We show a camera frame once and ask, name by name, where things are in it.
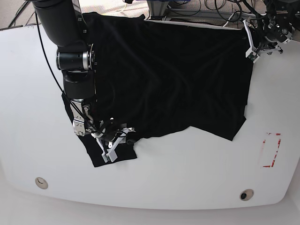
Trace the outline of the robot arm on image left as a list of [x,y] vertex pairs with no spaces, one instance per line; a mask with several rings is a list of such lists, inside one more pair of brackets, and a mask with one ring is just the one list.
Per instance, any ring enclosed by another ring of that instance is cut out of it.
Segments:
[[117,159],[116,148],[126,143],[134,128],[116,126],[113,120],[93,118],[96,104],[95,52],[87,41],[88,28],[77,0],[34,0],[36,20],[43,25],[49,39],[57,45],[56,65],[63,74],[63,96],[73,113],[77,136],[93,136],[102,150],[105,162]]

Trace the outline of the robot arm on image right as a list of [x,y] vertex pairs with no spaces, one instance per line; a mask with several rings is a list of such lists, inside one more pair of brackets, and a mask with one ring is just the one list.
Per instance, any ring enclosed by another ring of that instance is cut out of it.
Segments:
[[265,14],[258,13],[247,1],[244,5],[253,18],[243,20],[249,41],[246,57],[254,63],[262,54],[283,53],[281,45],[293,40],[300,29],[300,2],[298,0],[265,0]]

